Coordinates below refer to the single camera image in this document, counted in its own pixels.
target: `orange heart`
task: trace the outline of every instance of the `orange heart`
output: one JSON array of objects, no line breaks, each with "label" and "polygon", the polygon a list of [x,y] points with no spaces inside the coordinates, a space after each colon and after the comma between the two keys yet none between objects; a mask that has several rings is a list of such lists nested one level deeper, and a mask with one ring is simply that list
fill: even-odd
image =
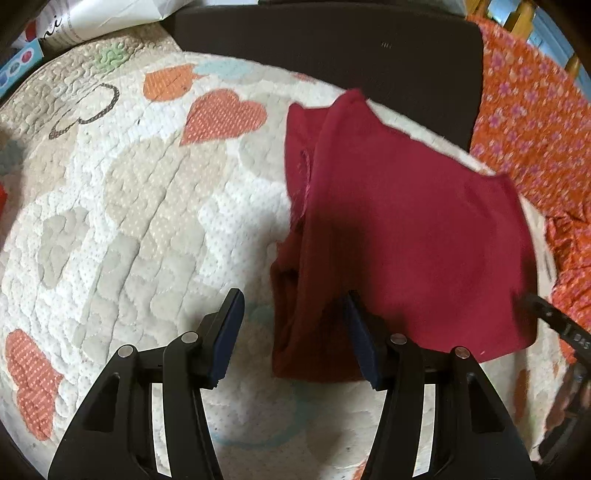
[{"label": "orange heart", "polygon": [[258,130],[267,121],[267,111],[258,102],[240,101],[229,89],[213,90],[191,105],[181,145],[236,138]]},{"label": "orange heart", "polygon": [[154,102],[165,102],[182,97],[191,89],[193,80],[205,76],[193,73],[194,67],[195,65],[187,63],[147,73],[144,80],[144,96]]},{"label": "orange heart", "polygon": [[17,403],[25,425],[37,440],[53,429],[57,387],[64,377],[56,372],[33,339],[21,329],[6,338],[8,372],[17,384]]}]

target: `quilted bedspread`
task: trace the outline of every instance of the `quilted bedspread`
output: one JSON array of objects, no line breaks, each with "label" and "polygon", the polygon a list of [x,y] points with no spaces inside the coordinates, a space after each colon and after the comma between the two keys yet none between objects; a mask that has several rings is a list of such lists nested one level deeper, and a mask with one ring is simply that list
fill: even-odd
[{"label": "quilted bedspread", "polygon": [[[44,475],[69,421],[118,347],[166,345],[231,287],[246,317],[224,380],[203,391],[227,479],[359,476],[384,393],[271,374],[269,266],[288,231],[288,106],[342,91],[239,59],[185,53],[158,26],[103,37],[49,62],[0,109],[0,420]],[[493,172],[406,117],[382,120]],[[556,280],[544,218],[525,200],[540,293]],[[540,325],[527,351],[485,365],[528,448],[566,369]],[[154,387],[158,469],[168,470]],[[428,468],[427,388],[417,472]]]}]

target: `orange floral fabric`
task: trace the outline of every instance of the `orange floral fabric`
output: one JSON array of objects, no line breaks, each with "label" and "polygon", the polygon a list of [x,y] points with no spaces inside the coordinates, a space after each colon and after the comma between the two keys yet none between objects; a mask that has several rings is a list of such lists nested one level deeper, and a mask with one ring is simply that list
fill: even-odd
[{"label": "orange floral fabric", "polygon": [[[591,106],[537,48],[478,17],[483,91],[470,153],[546,217],[558,268],[551,301],[591,330]],[[572,351],[563,344],[565,354]]]}]

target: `colored circle on box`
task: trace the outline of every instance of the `colored circle on box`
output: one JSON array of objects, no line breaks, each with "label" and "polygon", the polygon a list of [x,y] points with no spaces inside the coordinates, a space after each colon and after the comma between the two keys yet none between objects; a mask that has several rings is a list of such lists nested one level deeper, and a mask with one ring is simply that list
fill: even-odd
[{"label": "colored circle on box", "polygon": [[12,77],[12,76],[16,75],[20,69],[21,69],[21,63],[18,60],[13,61],[8,68],[8,76]]},{"label": "colored circle on box", "polygon": [[33,49],[28,48],[25,50],[25,53],[21,55],[21,62],[28,63],[33,58]]}]

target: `red heart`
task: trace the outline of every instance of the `red heart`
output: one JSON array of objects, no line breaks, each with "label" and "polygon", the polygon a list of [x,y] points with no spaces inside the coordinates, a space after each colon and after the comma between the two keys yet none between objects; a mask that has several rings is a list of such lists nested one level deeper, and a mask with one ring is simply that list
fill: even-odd
[{"label": "red heart", "polygon": [[213,90],[191,105],[181,145],[236,138],[258,130],[267,121],[267,111],[258,102],[241,102],[229,89]]},{"label": "red heart", "polygon": [[53,429],[57,387],[63,375],[56,372],[33,339],[21,329],[6,338],[8,372],[17,384],[17,403],[25,424],[37,440],[47,440]]}]

